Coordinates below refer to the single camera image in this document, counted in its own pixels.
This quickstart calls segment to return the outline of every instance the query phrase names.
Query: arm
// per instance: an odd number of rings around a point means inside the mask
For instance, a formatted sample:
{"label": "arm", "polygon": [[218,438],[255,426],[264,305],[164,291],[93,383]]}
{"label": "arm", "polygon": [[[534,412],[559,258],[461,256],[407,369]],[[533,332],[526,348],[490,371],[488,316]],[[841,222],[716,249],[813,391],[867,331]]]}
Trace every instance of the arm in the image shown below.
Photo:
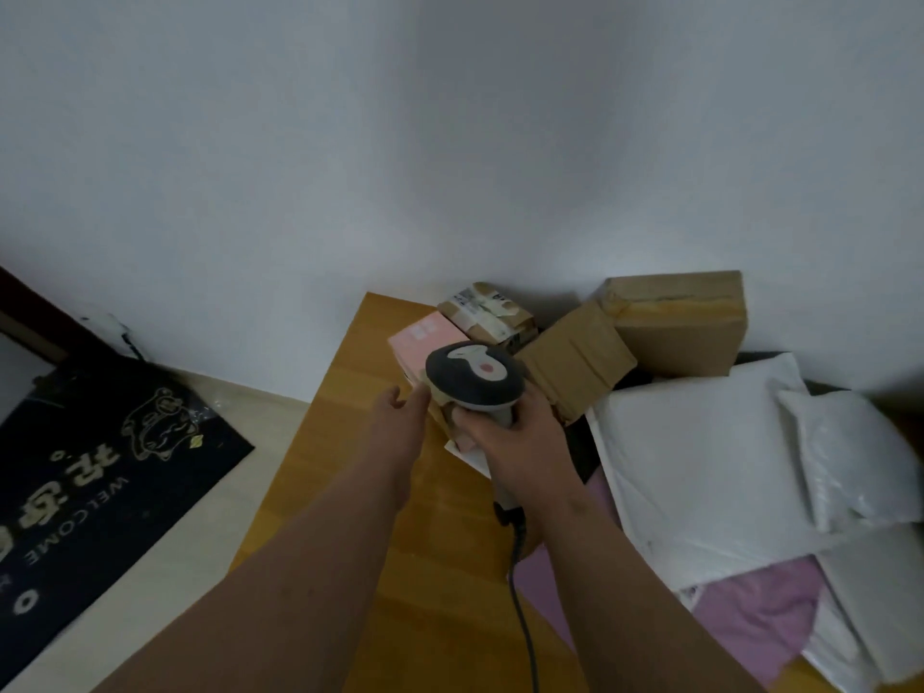
{"label": "arm", "polygon": [[382,394],[356,461],[96,689],[339,690],[421,453],[430,392]]}
{"label": "arm", "polygon": [[541,531],[591,690],[762,691],[693,619],[578,479],[565,434],[529,385],[513,429],[461,408],[453,419],[491,477]]}

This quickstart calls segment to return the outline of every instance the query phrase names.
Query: power outlet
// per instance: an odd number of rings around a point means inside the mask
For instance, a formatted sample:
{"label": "power outlet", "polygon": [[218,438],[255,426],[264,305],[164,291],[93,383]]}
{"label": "power outlet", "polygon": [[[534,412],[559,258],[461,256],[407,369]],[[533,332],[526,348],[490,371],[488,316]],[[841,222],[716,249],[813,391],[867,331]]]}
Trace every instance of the power outlet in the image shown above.
{"label": "power outlet", "polygon": [[[96,335],[100,340],[116,350],[120,355],[129,358],[136,358],[141,354],[144,359],[149,359],[144,352],[139,349],[138,342],[135,340],[132,332],[113,314],[100,308],[96,304],[81,304],[77,315],[77,321],[84,328]],[[126,341],[125,336],[131,340],[131,345]]]}

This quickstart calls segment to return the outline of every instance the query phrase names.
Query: beige floor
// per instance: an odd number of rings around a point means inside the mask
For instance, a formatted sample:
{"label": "beige floor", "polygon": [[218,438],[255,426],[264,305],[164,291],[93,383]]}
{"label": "beige floor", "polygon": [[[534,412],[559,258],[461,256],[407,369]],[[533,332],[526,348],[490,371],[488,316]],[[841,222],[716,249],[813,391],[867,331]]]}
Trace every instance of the beige floor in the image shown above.
{"label": "beige floor", "polygon": [[225,575],[308,404],[187,377],[256,450],[3,693],[87,693]]}

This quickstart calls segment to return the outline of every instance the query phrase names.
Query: doormat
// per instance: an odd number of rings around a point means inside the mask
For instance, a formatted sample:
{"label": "doormat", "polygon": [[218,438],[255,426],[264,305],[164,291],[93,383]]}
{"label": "doormat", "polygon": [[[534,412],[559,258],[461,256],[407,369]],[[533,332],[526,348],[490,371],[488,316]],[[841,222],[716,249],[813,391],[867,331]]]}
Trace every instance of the doormat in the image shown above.
{"label": "doormat", "polygon": [[43,378],[0,426],[0,688],[251,450],[143,362]]}

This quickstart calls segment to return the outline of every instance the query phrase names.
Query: wooden tabletop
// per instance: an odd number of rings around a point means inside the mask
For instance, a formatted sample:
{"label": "wooden tabletop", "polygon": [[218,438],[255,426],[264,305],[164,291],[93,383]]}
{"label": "wooden tabletop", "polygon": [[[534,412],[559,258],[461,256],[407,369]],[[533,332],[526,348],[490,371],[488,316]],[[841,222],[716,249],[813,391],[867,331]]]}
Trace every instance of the wooden tabletop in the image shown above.
{"label": "wooden tabletop", "polygon": [[[345,465],[375,396],[393,384],[407,392],[387,339],[433,310],[365,296],[232,568]],[[528,690],[526,646],[504,580],[512,535],[494,517],[490,482],[447,453],[445,440],[428,418],[411,499],[399,514],[346,691]],[[524,610],[542,691],[586,690],[574,653],[526,603]],[[922,684],[901,690],[919,692]],[[834,689],[798,660],[773,691]]]}

